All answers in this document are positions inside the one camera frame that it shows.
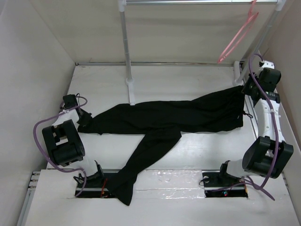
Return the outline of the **black trousers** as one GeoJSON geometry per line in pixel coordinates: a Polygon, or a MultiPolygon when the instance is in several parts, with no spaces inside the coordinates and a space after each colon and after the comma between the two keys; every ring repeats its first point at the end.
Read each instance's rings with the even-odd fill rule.
{"type": "Polygon", "coordinates": [[[191,101],[150,101],[119,104],[95,116],[78,132],[143,135],[126,165],[105,188],[125,205],[133,196],[138,174],[166,155],[182,133],[231,131],[243,126],[242,86],[213,92],[191,101]]]}

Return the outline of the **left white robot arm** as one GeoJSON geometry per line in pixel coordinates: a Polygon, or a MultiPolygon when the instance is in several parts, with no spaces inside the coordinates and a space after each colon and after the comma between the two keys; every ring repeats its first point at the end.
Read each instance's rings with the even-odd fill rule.
{"type": "Polygon", "coordinates": [[[42,135],[50,160],[64,170],[81,168],[87,176],[79,174],[74,179],[81,188],[86,179],[87,188],[101,187],[105,181],[103,170],[97,161],[86,156],[83,142],[77,131],[78,126],[86,126],[92,119],[91,114],[80,107],[79,94],[63,96],[62,115],[48,127],[42,135]]]}

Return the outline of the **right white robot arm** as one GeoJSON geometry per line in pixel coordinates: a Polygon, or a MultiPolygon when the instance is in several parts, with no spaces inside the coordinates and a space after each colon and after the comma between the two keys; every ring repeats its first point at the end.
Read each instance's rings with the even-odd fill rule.
{"type": "Polygon", "coordinates": [[[293,154],[293,146],[286,143],[280,126],[280,95],[275,92],[281,72],[270,61],[261,60],[259,70],[250,73],[243,87],[249,96],[257,118],[258,137],[242,159],[227,161],[217,174],[220,184],[227,186],[234,180],[241,182],[251,175],[275,179],[280,176],[293,154]]]}

